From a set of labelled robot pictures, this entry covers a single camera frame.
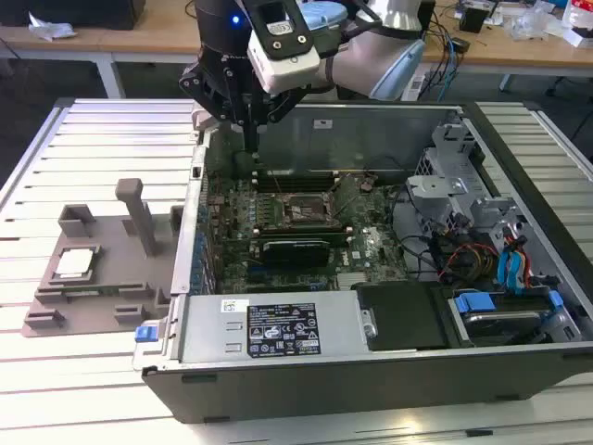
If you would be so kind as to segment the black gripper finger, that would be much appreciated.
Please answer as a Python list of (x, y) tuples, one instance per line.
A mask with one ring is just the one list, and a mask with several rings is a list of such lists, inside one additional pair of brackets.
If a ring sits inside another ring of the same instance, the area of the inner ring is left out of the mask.
[(214, 80), (202, 65), (194, 64), (185, 70), (179, 84), (211, 118), (238, 126), (243, 134), (244, 150), (251, 153), (252, 123), (238, 74), (228, 64), (223, 65), (219, 74)]
[(287, 90), (279, 95), (265, 93), (257, 86), (251, 95), (251, 152), (259, 149), (259, 133), (261, 126), (280, 121), (309, 92), (309, 86)]

